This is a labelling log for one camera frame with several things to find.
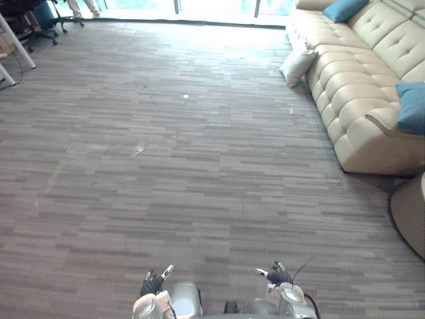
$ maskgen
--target blue throw pillow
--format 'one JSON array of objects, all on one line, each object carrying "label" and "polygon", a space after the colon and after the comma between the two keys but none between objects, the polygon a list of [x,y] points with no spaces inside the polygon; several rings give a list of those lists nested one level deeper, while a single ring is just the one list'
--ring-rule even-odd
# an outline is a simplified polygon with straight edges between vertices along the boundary
[{"label": "blue throw pillow", "polygon": [[369,0],[338,0],[328,6],[323,14],[331,18],[333,22],[346,22],[363,8]]},{"label": "blue throw pillow", "polygon": [[398,83],[396,91],[400,100],[398,127],[425,136],[425,83]]}]

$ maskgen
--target white speck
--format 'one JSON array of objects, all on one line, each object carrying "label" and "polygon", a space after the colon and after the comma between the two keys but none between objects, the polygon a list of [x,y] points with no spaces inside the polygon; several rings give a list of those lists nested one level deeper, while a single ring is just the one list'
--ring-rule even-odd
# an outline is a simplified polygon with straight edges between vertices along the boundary
[{"label": "white speck", "polygon": [[140,141],[140,143],[136,147],[136,152],[133,155],[131,155],[130,158],[133,158],[134,156],[139,155],[144,150],[145,150],[145,144],[143,143],[143,141]]}]

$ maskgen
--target white throw pillow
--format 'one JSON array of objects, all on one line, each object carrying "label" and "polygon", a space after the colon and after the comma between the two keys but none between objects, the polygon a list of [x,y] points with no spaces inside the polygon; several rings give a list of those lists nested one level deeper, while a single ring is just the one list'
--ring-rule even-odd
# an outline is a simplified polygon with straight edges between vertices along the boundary
[{"label": "white throw pillow", "polygon": [[317,52],[305,47],[294,49],[282,63],[279,71],[284,75],[286,83],[291,88],[307,72],[317,57]]}]

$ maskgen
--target pillow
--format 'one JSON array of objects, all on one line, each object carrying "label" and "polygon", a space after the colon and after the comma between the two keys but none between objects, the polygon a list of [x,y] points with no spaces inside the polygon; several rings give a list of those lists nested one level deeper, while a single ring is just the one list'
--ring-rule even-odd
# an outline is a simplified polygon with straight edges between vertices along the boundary
[{"label": "pillow", "polygon": [[398,83],[396,91],[400,100],[398,127],[425,136],[425,83]]},{"label": "pillow", "polygon": [[291,88],[307,72],[317,57],[317,52],[307,48],[294,49],[282,63],[279,71],[283,74],[286,84]]},{"label": "pillow", "polygon": [[333,22],[346,22],[363,8],[369,0],[338,0],[323,10]]}]

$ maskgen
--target office chair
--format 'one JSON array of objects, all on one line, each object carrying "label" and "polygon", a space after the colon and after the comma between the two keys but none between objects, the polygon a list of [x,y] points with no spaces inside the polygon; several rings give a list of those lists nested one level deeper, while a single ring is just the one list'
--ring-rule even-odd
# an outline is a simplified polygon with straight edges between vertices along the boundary
[{"label": "office chair", "polygon": [[53,45],[57,45],[55,37],[58,36],[56,31],[39,30],[36,31],[27,16],[27,11],[34,11],[37,5],[40,5],[44,0],[5,0],[1,2],[0,11],[6,17],[23,17],[24,22],[30,29],[30,33],[25,35],[21,40],[28,39],[28,51],[33,52],[33,43],[35,39],[45,38],[52,40]]},{"label": "office chair", "polygon": [[56,11],[56,15],[57,18],[54,18],[53,20],[50,21],[51,25],[56,25],[57,23],[60,23],[60,27],[62,28],[62,32],[63,33],[67,33],[68,30],[66,30],[64,28],[64,23],[65,22],[78,22],[80,23],[80,26],[83,27],[84,26],[84,22],[82,18],[75,18],[75,17],[62,17],[58,11],[58,9],[56,8],[56,5],[58,4],[58,0],[51,0],[54,10]]}]

